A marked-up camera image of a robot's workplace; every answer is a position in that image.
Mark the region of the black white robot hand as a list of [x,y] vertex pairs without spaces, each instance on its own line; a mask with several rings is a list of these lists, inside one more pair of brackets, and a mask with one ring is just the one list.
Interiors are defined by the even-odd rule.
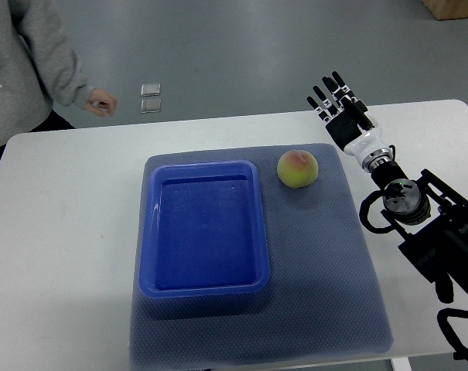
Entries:
[[309,96],[307,101],[336,146],[362,165],[378,156],[386,145],[381,140],[381,130],[368,117],[366,105],[357,99],[338,72],[323,77],[322,82],[328,92],[315,85],[316,97]]

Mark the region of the person's bare hand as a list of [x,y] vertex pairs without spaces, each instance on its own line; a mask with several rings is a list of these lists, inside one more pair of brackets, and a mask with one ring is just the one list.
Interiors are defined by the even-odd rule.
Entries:
[[112,117],[117,105],[118,99],[115,95],[96,88],[91,91],[84,108],[98,117]]

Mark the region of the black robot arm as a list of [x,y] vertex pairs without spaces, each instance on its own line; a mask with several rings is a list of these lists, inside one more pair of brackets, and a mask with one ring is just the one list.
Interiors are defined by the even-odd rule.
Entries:
[[[398,249],[434,284],[442,303],[453,303],[455,284],[468,296],[468,200],[428,169],[409,179],[393,147],[371,151],[362,167],[378,187],[360,205],[362,225],[375,234],[397,232],[404,240]],[[445,307],[437,314],[454,359],[468,362],[468,348],[450,318],[468,320],[468,311]]]

